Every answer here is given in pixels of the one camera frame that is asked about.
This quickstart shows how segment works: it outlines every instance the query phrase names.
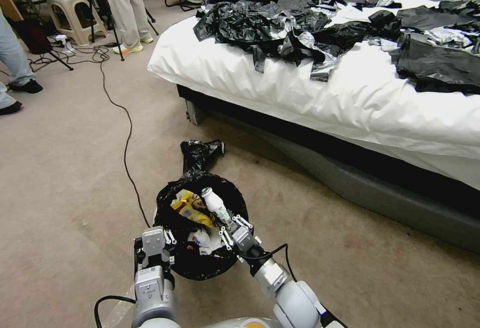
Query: black cable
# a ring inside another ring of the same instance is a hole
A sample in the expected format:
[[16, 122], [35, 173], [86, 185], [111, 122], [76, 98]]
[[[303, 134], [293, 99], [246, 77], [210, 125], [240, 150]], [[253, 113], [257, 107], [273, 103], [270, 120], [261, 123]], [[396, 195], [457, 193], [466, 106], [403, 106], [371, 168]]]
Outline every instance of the black cable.
[[120, 105], [120, 104], [117, 104], [115, 103], [111, 97], [110, 97], [110, 94], [109, 92], [107, 91], [106, 87], [105, 87], [105, 73], [104, 73], [104, 70], [103, 70], [103, 67], [102, 67], [102, 63], [103, 62], [100, 62], [100, 71], [103, 75], [103, 90], [105, 91], [105, 94], [106, 96], [108, 97], [108, 100], [110, 100], [110, 102], [115, 105], [116, 107], [119, 107], [121, 109], [123, 109], [125, 112], [126, 112], [126, 115], [128, 117], [128, 121], [130, 121], [130, 132], [128, 133], [128, 138], [126, 139], [126, 143], [125, 143], [125, 150], [123, 152], [123, 164], [125, 166], [125, 171], [126, 171], [126, 174], [128, 176], [128, 178], [130, 179], [130, 183], [133, 185], [133, 188], [135, 190], [135, 194], [137, 195], [136, 196], [136, 199], [138, 201], [138, 206], [140, 208], [140, 211], [141, 211], [141, 214], [143, 216], [143, 219], [145, 220], [145, 224], [147, 225], [148, 228], [150, 228], [150, 224], [148, 223], [149, 221], [147, 220], [147, 217], [145, 216], [145, 212], [144, 212], [144, 209], [142, 208], [142, 202], [140, 201], [140, 194], [139, 194], [139, 191], [137, 189], [137, 186], [135, 185], [135, 182], [134, 180], [132, 179], [132, 177], [130, 176], [130, 172], [129, 172], [129, 168], [127, 166], [127, 149], [129, 147], [129, 142], [130, 142], [130, 137], [132, 136], [132, 130], [134, 128], [134, 125], [132, 123], [132, 119], [130, 117], [130, 113], [129, 111], [126, 109], [126, 107], [124, 107], [123, 105]]
[[[71, 50], [69, 47], [66, 47], [69, 51], [71, 51], [73, 53], [74, 56], [76, 57], [81, 57], [77, 54], [75, 54], [75, 52], [73, 50]], [[58, 50], [53, 50], [55, 51], [56, 53], [58, 54], [62, 54], [62, 55], [65, 55], [65, 58], [60, 58], [61, 60], [64, 60], [65, 63], [67, 64], [70, 64], [70, 65], [74, 65], [74, 64], [81, 64], [81, 63], [94, 63], [94, 64], [100, 64], [100, 71], [101, 71], [101, 74], [103, 76], [102, 78], [102, 82], [103, 82], [103, 90], [105, 91], [105, 94], [106, 96], [108, 97], [108, 100], [110, 100], [110, 102], [115, 105], [116, 107], [119, 107], [121, 109], [123, 109], [125, 112], [126, 112], [126, 115], [128, 117], [128, 121], [130, 122], [130, 131], [128, 133], [128, 137], [126, 139], [126, 143], [125, 143], [125, 149], [123, 151], [123, 165], [125, 167], [125, 172], [128, 176], [128, 179], [130, 180], [130, 183], [132, 184], [133, 186], [133, 189], [135, 190], [135, 194], [136, 194], [136, 199], [137, 199], [137, 202], [138, 202], [138, 207], [140, 208], [140, 212], [143, 216], [143, 219], [145, 221], [145, 224], [147, 225], [148, 228], [150, 228], [150, 224], [148, 223], [148, 219], [147, 219], [147, 216], [145, 215], [145, 212], [144, 212], [144, 209], [142, 207], [142, 202], [140, 200], [140, 194], [139, 194], [139, 191], [137, 189], [137, 185], [135, 184], [134, 180], [132, 179], [132, 176], [130, 175], [130, 171], [129, 171], [129, 168], [127, 166], [127, 150], [129, 148], [129, 142], [130, 142], [130, 138], [132, 137], [132, 131], [133, 131], [133, 128], [134, 128], [134, 125], [133, 125], [133, 122], [132, 122], [132, 118], [130, 117], [130, 113], [129, 111], [126, 109], [126, 107], [124, 107], [123, 105], [120, 105], [120, 104], [117, 104], [115, 103], [112, 98], [110, 97], [110, 94], [108, 93], [107, 91], [107, 88], [105, 87], [105, 72], [103, 70], [103, 63], [108, 61], [110, 59], [110, 56], [108, 55], [108, 52], [109, 50], [106, 48], [106, 47], [103, 47], [103, 46], [97, 46], [97, 47], [93, 47], [93, 48], [74, 48], [74, 50], [77, 50], [83, 54], [92, 54], [91, 56], [91, 60], [81, 60], [81, 61], [75, 61], [75, 62], [71, 62], [70, 61], [70, 58], [72, 58], [71, 56], [65, 54], [64, 52], [62, 51], [58, 51]], [[38, 65], [38, 61], [41, 61], [42, 63], [44, 63], [45, 65], [43, 65], [41, 68], [47, 66], [48, 64], [51, 64], [51, 63], [54, 63], [56, 60], [51, 60], [49, 58], [44, 58], [43, 55], [40, 55], [40, 59], [37, 59], [35, 61], [32, 61], [30, 63], [30, 65]]]
[[96, 301], [95, 307], [94, 307], [94, 310], [93, 310], [93, 315], [95, 316], [96, 328], [102, 328], [102, 322], [100, 321], [98, 307], [99, 307], [101, 302], [103, 302], [104, 300], [108, 300], [108, 299], [122, 300], [122, 301], [126, 301], [126, 302], [132, 303], [132, 304], [136, 303], [136, 300], [131, 299], [131, 298], [127, 298], [127, 297], [124, 297], [124, 296], [121, 296], [121, 295], [106, 295], [106, 296], [100, 298], [99, 300]]
[[270, 253], [267, 253], [267, 254], [262, 255], [260, 257], [251, 257], [251, 256], [243, 255], [241, 253], [239, 253], [238, 255], [241, 256], [243, 259], [254, 259], [254, 260], [270, 259], [275, 253], [281, 251], [283, 248], [285, 248], [285, 260], [286, 260], [286, 264], [288, 266], [288, 270], [290, 271], [290, 275], [291, 275], [291, 277], [294, 281], [297, 281], [297, 277], [295, 277], [294, 271], [292, 270], [292, 266], [290, 265], [290, 259], [289, 259], [289, 253], [288, 253], [288, 250], [289, 250], [288, 243], [282, 244], [277, 249], [274, 249]]

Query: bed frame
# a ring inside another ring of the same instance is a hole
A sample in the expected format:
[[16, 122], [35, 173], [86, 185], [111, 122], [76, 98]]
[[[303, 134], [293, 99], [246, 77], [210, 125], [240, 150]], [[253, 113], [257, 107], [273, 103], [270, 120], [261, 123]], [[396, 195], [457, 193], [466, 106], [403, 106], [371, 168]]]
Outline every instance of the bed frame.
[[480, 191], [403, 160], [177, 85], [187, 116], [221, 114], [261, 136], [343, 198], [480, 253]]

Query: yellow sneaker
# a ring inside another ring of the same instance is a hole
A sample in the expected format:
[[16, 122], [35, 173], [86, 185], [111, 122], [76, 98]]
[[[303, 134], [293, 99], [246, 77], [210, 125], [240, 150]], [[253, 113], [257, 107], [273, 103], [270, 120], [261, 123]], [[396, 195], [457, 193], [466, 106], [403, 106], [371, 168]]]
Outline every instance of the yellow sneaker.
[[150, 38], [146, 38], [146, 39], [140, 39], [140, 41], [142, 43], [145, 43], [145, 44], [150, 44], [150, 43], [154, 42], [154, 39], [152, 37], [150, 37]]
[[[126, 48], [125, 45], [120, 44], [120, 49], [121, 49], [121, 53], [123, 55], [127, 55], [127, 54], [130, 54], [130, 53], [139, 53], [144, 49], [144, 47], [142, 46], [142, 44], [138, 44], [136, 47], [133, 47], [133, 48], [129, 49], [129, 48]], [[120, 54], [120, 49], [118, 47], [114, 47], [113, 52], [115, 54]]]

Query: jeans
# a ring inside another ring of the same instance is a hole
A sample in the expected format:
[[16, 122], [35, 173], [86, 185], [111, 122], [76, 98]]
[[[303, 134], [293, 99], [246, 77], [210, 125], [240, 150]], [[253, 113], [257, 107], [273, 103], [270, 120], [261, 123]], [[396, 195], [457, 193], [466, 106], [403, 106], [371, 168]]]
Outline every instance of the jeans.
[[[35, 79], [25, 52], [1, 9], [0, 61], [6, 65], [10, 73], [9, 84], [22, 86], [31, 79]], [[12, 105], [15, 101], [14, 98], [7, 94], [7, 87], [3, 83], [0, 83], [0, 109]]]

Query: white mattress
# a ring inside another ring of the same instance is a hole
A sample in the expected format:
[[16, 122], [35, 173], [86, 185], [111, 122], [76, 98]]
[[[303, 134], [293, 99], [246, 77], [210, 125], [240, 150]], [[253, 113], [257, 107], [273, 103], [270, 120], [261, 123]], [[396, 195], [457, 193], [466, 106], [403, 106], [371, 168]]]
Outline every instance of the white mattress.
[[[396, 0], [403, 8], [434, 6]], [[366, 19], [380, 8], [340, 11], [334, 23]], [[328, 83], [310, 80], [312, 61], [267, 58], [264, 74], [251, 54], [213, 38], [199, 42], [195, 17], [159, 38], [148, 70], [172, 83], [297, 123], [480, 190], [480, 96], [417, 93], [396, 77], [388, 53], [367, 42], [343, 55]]]

